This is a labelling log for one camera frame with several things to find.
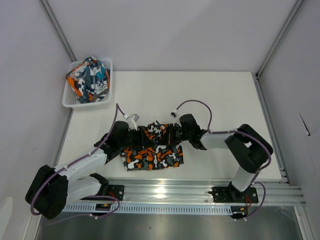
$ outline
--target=metal track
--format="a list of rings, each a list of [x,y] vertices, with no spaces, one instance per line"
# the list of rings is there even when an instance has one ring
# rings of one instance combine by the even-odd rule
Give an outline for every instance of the metal track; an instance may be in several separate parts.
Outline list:
[[[70,108],[70,112],[69,112],[69,115],[68,115],[68,117],[66,119],[64,130],[63,130],[63,133],[62,133],[61,138],[60,138],[60,144],[58,146],[58,149],[57,149],[56,154],[55,154],[54,159],[53,159],[53,166],[56,166],[59,163],[59,159],[60,159],[60,156],[61,156],[62,149],[64,147],[64,143],[65,143],[65,140],[66,140],[66,137],[67,137],[67,133],[68,133],[68,129],[69,129],[69,125],[70,125],[73,113],[74,113],[74,110],[72,108]]]
[[[96,203],[78,202],[67,205],[63,212],[81,212],[81,213],[106,213],[105,210],[96,210]],[[121,203],[116,213],[120,214],[187,214],[187,215],[232,215],[231,207],[226,205],[183,205],[173,204],[136,204]]]
[[[267,105],[266,98],[264,96],[264,93],[262,91],[261,83],[255,76],[255,74],[252,74],[254,86],[260,101],[262,113],[265,119],[266,126],[268,128],[268,132],[271,138],[272,146],[274,148],[274,154],[276,156],[276,159],[278,161],[279,168],[284,169],[285,168],[285,163],[284,163],[284,157],[278,142],[278,138],[275,132],[275,127],[271,118],[271,114]]]
[[[271,62],[273,56],[276,54],[280,45],[284,41],[286,35],[288,34],[288,31],[290,30],[291,26],[293,25],[295,19],[297,18],[299,12],[302,9],[304,3],[305,3],[305,0],[296,0],[296,2],[294,3],[287,19],[285,20],[284,24],[282,25],[280,32],[276,36],[269,52],[267,53],[266,57],[263,60],[261,67],[259,68],[259,70],[257,72],[258,79],[263,74],[264,70],[267,68],[267,66]]]
[[[122,179],[109,178],[112,185],[124,185],[124,197],[119,213],[166,213],[166,214],[229,214],[230,206],[240,203],[214,203],[208,193],[213,186],[227,186],[229,181],[186,181],[168,179]],[[261,200],[263,189],[255,186]],[[264,206],[305,206],[306,202],[299,186],[288,183],[266,182]],[[107,201],[81,201],[65,207],[65,212],[96,211],[97,203]]]
[[[48,17],[48,20],[50,21],[53,30],[55,31],[57,37],[59,38],[62,47],[64,49],[64,51],[66,52],[66,54],[68,55],[69,59],[71,60],[71,62],[77,61],[74,52],[72,51],[70,44],[68,43],[68,40],[53,12],[53,10],[51,9],[51,6],[49,4],[49,2],[47,0],[39,0],[40,5],[43,8],[44,13],[46,14],[46,16]]]
[[[294,210],[295,210],[296,218],[297,218],[299,226],[300,226],[300,230],[301,230],[303,239],[304,240],[319,239],[319,238],[316,238],[314,235],[314,231],[311,226],[306,207],[295,206]]]

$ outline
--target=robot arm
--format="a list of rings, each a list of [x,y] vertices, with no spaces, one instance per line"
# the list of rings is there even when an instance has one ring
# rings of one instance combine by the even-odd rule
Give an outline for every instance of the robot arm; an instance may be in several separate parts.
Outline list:
[[[220,134],[212,134],[207,130],[200,129],[196,120],[191,114],[180,117],[179,125],[169,124],[164,136],[159,141],[159,145],[177,145],[181,141],[189,141],[192,146],[200,150],[212,148],[229,149],[239,163],[240,167],[234,179],[228,186],[229,195],[234,202],[250,187],[253,178],[260,167],[268,159],[266,151],[255,141],[242,136],[245,133],[259,140],[272,154],[272,147],[249,125],[243,124],[237,131],[230,131]],[[94,146],[89,156],[76,162],[72,166],[61,164],[55,168],[45,165],[37,172],[26,196],[25,200],[32,204],[36,192],[42,187],[45,181],[52,175],[56,176],[40,192],[34,202],[34,208],[47,219],[56,217],[65,207],[87,196],[105,196],[108,191],[109,182],[97,173],[93,173],[84,179],[92,169],[105,165],[119,155],[120,150],[125,147],[139,149],[146,146],[146,139],[141,132],[129,130],[129,125],[123,121],[117,121],[110,133],[107,141],[106,135],[102,137]]]
[[[117,121],[108,140],[97,150],[91,151],[89,156],[69,167],[67,167],[67,164],[60,164],[56,167],[42,166],[33,179],[25,200],[32,204],[37,191],[54,174],[56,176],[40,192],[33,206],[47,219],[55,218],[61,213],[66,204],[87,196],[105,196],[108,191],[109,181],[97,173],[93,173],[90,176],[87,175],[92,169],[103,166],[115,158],[120,149],[128,144],[125,141],[128,129],[129,126],[126,122]],[[104,138],[105,136],[94,146],[98,147]]]

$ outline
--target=white wall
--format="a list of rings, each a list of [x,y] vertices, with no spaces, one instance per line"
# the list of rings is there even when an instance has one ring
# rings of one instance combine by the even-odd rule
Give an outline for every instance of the white wall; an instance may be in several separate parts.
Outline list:
[[[307,0],[261,80],[289,177],[302,187],[314,224],[320,223],[319,24],[320,1]]]
[[[70,64],[37,0],[0,3],[0,204],[13,197],[4,240],[18,240],[30,217],[25,195],[51,165],[69,110],[64,75]]]
[[[49,0],[78,59],[116,71],[256,72],[296,0]]]

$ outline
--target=red wire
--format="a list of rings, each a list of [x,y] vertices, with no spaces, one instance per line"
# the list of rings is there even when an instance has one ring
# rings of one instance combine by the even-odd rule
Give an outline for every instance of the red wire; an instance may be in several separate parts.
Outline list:
[[[116,197],[112,191],[110,191],[110,192],[108,192],[108,193],[109,193],[112,197],[114,197],[114,198]]]
[[[251,207],[251,205],[252,205],[252,201],[251,201],[251,199],[250,199],[250,197],[249,196],[246,196],[245,197],[245,202],[247,203],[247,200],[249,201],[249,203],[250,203],[250,205],[249,206],[247,206],[247,208],[250,208]]]

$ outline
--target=orange and black camouflage fabric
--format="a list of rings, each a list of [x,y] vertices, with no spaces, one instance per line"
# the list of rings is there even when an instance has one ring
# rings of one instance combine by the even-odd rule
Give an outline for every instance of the orange and black camouflage fabric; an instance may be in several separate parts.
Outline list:
[[[168,124],[154,122],[148,126],[140,126],[143,134],[154,143],[154,146],[141,150],[130,147],[120,153],[125,169],[131,170],[160,170],[179,167],[184,163],[182,146],[158,145],[158,141],[166,133]]]

